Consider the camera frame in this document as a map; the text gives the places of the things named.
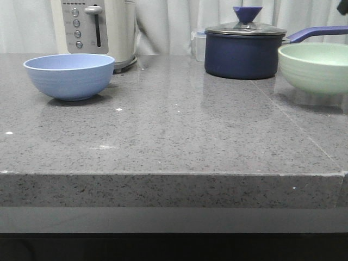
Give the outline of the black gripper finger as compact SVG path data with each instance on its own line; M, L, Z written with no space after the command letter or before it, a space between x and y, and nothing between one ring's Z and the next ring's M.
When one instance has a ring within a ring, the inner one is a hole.
M341 0L337 6L337 10L341 15L348 13L348 0Z

